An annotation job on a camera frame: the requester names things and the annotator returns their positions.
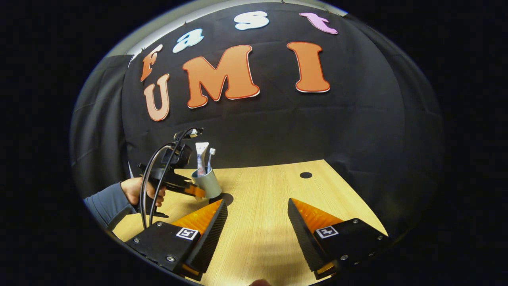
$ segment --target letter m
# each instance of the letter m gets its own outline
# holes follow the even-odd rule
[[[220,99],[224,82],[228,79],[228,90],[224,93],[228,99],[253,97],[259,94],[259,86],[252,82],[248,54],[252,47],[240,45],[227,49],[215,69],[204,57],[194,58],[183,69],[188,74],[190,99],[189,108],[204,106],[208,98],[201,93],[201,86],[214,101]]]

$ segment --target tabletop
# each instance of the tabletop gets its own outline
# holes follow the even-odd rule
[[[188,178],[193,171],[175,170]],[[213,171],[223,193],[232,195],[233,202],[200,284],[248,286],[254,280],[266,279],[273,286],[300,286],[320,281],[309,270],[288,218],[290,198],[342,220],[360,218],[389,235],[369,206],[324,160]],[[302,178],[303,172],[312,176]],[[166,192],[157,211],[169,218],[155,217],[153,222],[171,223],[206,205],[208,199],[197,201],[192,196]],[[142,231],[139,214],[126,216],[113,230],[122,241]]]

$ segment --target gray cup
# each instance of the gray cup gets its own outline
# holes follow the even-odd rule
[[[192,180],[198,187],[205,191],[206,198],[217,197],[222,193],[222,188],[219,186],[213,168],[208,171],[208,167],[205,167],[205,171],[207,171],[206,175],[198,177],[198,170],[195,170],[191,175]]]

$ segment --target pink letter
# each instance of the pink letter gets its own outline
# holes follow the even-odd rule
[[[336,29],[326,26],[325,22],[329,23],[327,19],[321,18],[314,13],[300,13],[300,16],[307,17],[307,19],[309,19],[309,21],[312,23],[312,25],[314,27],[318,28],[319,30],[321,30],[325,33],[329,33],[329,34],[338,34],[339,33],[339,32],[337,32]]]

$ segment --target person's hand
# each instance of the person's hand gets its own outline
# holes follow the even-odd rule
[[[127,198],[127,201],[131,203],[131,205],[135,206],[139,202],[139,192],[141,190],[141,182],[143,178],[131,178],[128,180],[125,180],[120,183],[120,187],[122,188],[123,193],[125,194],[125,197]],[[150,182],[146,182],[146,192],[150,198],[153,199],[155,196],[155,188],[150,184]],[[157,201],[155,202],[155,205],[157,207],[162,206],[162,202],[164,202],[164,196],[166,195],[166,186],[161,186],[161,190],[159,191],[159,194],[157,196]]]
[[[258,279],[252,282],[249,286],[272,286],[268,281],[265,279]]]

